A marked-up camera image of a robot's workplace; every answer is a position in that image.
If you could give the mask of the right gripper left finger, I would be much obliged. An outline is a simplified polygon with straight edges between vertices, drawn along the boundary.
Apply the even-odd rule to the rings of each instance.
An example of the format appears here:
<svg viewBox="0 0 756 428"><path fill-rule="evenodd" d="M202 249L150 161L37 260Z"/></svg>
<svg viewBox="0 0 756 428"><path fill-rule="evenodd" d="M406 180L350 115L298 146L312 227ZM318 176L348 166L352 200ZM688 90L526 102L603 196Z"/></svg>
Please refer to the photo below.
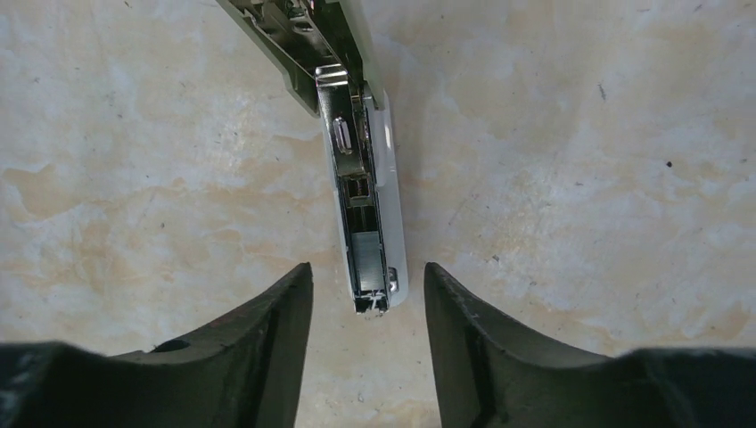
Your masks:
<svg viewBox="0 0 756 428"><path fill-rule="evenodd" d="M292 427L313 308L302 263L259 296L151 351L1 348L4 427Z"/></svg>

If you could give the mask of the grey staple strip block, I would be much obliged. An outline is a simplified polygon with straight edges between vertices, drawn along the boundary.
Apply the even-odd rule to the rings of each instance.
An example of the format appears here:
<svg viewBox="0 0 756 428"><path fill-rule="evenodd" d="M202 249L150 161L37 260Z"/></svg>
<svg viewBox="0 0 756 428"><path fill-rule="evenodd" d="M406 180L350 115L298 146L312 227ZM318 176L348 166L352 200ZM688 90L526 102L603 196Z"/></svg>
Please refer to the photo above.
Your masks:
<svg viewBox="0 0 756 428"><path fill-rule="evenodd" d="M352 235L356 263L357 287L361 292L384 292L384 262L378 232L359 232Z"/></svg>

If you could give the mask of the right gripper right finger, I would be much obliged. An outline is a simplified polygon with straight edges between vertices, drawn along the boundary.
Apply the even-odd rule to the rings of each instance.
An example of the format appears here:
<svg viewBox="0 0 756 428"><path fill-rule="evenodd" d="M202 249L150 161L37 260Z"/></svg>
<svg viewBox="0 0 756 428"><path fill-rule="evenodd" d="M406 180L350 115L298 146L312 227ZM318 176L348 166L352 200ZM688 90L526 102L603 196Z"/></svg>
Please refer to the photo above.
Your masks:
<svg viewBox="0 0 756 428"><path fill-rule="evenodd" d="M618 357L544 335L424 270L445 427L752 427L752 348L642 348Z"/></svg>

